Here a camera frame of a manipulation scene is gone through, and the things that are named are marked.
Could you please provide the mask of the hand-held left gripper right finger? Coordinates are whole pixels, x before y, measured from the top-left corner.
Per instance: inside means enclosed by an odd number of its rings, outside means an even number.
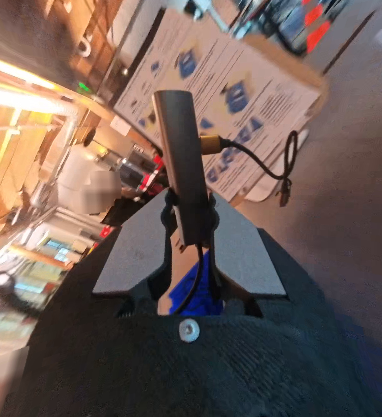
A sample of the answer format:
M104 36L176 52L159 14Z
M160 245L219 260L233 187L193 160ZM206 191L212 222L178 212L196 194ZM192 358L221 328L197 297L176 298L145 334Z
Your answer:
M256 226L217 193L210 195L210 278L215 298L283 299L287 292Z

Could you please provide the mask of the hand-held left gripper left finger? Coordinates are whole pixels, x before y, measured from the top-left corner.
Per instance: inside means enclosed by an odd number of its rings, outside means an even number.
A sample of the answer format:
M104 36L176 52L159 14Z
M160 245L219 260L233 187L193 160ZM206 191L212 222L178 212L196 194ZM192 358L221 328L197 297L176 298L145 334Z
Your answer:
M167 291L173 202L166 189L124 222L92 290L95 296L148 296L157 301Z

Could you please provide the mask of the blue plastic storage bin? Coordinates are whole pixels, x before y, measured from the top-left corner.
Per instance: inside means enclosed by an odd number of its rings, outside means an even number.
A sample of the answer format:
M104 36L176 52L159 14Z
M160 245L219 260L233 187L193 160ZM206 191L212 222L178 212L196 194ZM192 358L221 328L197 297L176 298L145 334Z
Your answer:
M169 299L172 305L169 309L169 315L173 315L177 308L180 306L183 300L190 292L195 276L198 271L199 264L196 263L188 271L187 274L176 284L176 286L168 293ZM204 267L202 277L199 282L199 286L194 293L193 298L181 312L181 315L189 316L214 316L220 315L224 309L223 302L221 300L215 301L210 293L209 289L209 252L204 254Z

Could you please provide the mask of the thin black cable orange plugs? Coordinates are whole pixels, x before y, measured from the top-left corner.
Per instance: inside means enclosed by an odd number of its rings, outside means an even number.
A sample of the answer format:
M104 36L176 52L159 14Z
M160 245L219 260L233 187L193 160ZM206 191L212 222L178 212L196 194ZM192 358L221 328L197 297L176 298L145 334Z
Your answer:
M297 154L298 154L298 132L293 130L289 133L284 147L284 170L281 175L272 172L267 165L262 162L254 152L246 148L243 144L229 139L222 138L219 135L201 135L200 147L202 155L220 154L224 149L234 148L249 156L270 178L281 181L279 205L285 207L291 196L292 181L290 175L293 171Z

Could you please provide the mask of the printed instruction sheet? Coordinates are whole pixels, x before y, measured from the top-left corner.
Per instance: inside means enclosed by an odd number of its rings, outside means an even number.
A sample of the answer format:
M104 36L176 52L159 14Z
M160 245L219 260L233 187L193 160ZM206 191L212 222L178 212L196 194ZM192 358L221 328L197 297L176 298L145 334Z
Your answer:
M319 97L316 89L287 75L260 51L220 32L207 19L194 22L160 9L120 87L114 110L162 152L152 97L156 91L188 91L201 135L236 141L273 173L284 170L284 147L292 130ZM224 149L202 155L205 183L226 201L263 170L245 153Z

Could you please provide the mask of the grey usb hub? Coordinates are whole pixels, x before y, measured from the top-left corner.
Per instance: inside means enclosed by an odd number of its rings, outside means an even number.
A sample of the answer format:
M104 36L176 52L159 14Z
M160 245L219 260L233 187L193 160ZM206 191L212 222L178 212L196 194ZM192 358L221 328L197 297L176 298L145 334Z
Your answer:
M181 314L192 300L203 273L203 247L209 243L211 230L209 197L192 94L160 90L154 93L152 101L180 239L186 247L194 245L199 257L194 284L174 312Z

